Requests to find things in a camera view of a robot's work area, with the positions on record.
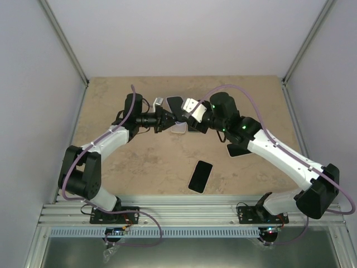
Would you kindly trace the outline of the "white phone case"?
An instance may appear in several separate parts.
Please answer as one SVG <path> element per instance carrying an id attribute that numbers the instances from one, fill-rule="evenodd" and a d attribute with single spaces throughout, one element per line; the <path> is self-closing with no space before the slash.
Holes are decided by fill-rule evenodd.
<path id="1" fill-rule="evenodd" d="M 171 128 L 170 131 L 175 134 L 185 134 L 187 129 L 187 123 L 175 123 Z"/>

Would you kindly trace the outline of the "blue phone black screen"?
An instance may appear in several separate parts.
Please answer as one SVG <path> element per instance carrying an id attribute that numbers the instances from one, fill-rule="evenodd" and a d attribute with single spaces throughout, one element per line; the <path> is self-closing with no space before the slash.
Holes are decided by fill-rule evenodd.
<path id="1" fill-rule="evenodd" d="M 187 131 L 188 132 L 198 132 L 198 130 L 192 128 L 191 126 L 188 126 Z"/>

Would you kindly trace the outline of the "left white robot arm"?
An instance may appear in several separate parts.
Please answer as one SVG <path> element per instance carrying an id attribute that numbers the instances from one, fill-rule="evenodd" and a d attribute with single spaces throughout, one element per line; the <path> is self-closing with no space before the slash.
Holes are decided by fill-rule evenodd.
<path id="1" fill-rule="evenodd" d="M 153 106 L 153 112 L 143 112 L 143 97 L 128 94 L 123 117 L 117 116 L 112 125 L 100 137 L 83 146 L 69 146 L 65 151 L 58 186 L 65 200 L 80 200 L 103 211 L 110 223 L 122 217 L 120 198 L 108 192 L 102 185 L 102 163 L 138 135 L 140 128 L 152 128 L 155 133 L 172 127 L 177 117 L 162 107 Z"/>

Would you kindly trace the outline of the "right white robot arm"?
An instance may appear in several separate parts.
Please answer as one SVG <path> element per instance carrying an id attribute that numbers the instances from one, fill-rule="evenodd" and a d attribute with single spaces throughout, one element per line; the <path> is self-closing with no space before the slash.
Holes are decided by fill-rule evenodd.
<path id="1" fill-rule="evenodd" d="M 320 219 L 338 195 L 340 172 L 336 166 L 322 166 L 287 147 L 257 120 L 240 115 L 228 93 L 215 93 L 202 103 L 188 98 L 181 109 L 195 130 L 222 132 L 230 143 L 264 158 L 297 184 L 296 190 L 265 193 L 254 209 L 259 221 L 268 223 L 277 215 L 289 212 Z"/>

